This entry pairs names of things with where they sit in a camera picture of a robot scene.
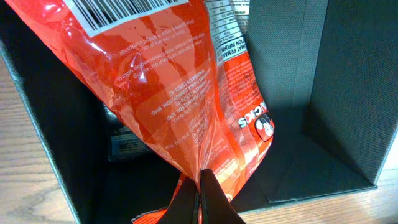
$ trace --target wood grain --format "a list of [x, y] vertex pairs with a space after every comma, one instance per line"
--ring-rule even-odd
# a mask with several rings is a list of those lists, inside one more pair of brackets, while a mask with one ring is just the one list
[[[398, 147], [379, 189], [242, 214], [247, 223], [398, 223]], [[0, 223], [74, 223], [36, 132], [0, 59]]]

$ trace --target box wall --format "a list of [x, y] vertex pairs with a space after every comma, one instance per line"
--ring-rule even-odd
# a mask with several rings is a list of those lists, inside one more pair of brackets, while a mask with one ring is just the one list
[[93, 218], [106, 163], [96, 97], [1, 1], [1, 52], [77, 221]]
[[271, 112], [309, 104], [327, 5], [327, 0], [251, 2], [246, 43]]
[[314, 139], [376, 183], [398, 124], [398, 1], [330, 0], [311, 98]]

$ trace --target orange snack bag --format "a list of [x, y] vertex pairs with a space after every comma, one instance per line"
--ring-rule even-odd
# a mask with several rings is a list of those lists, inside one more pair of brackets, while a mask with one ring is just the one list
[[6, 0], [54, 54], [158, 155], [228, 200], [272, 142], [228, 0]]

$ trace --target barcode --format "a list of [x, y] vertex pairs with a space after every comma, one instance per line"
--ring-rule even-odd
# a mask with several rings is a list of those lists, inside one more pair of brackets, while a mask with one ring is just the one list
[[93, 37], [124, 22], [148, 16], [188, 0], [63, 0]]

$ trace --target dark object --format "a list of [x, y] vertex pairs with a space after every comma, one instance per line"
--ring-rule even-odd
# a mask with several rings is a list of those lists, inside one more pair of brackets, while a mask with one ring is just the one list
[[244, 224], [225, 197], [212, 170], [201, 172], [200, 188], [203, 224]]
[[[102, 104], [0, 2], [4, 61], [78, 223], [169, 204], [156, 155], [112, 164]], [[252, 1], [246, 36], [274, 143], [237, 212], [376, 188], [398, 124], [398, 1]]]
[[195, 183], [185, 179], [158, 224], [198, 223], [199, 201], [203, 224], [244, 224], [225, 197], [212, 170], [206, 169], [201, 172], [200, 187], [202, 191], [199, 196]]
[[108, 107], [105, 110], [105, 123], [107, 124], [107, 136], [111, 137], [108, 146], [108, 159], [110, 162], [120, 162], [134, 159], [153, 151], [141, 141]]
[[198, 223], [199, 194], [191, 179], [185, 179], [158, 224]]

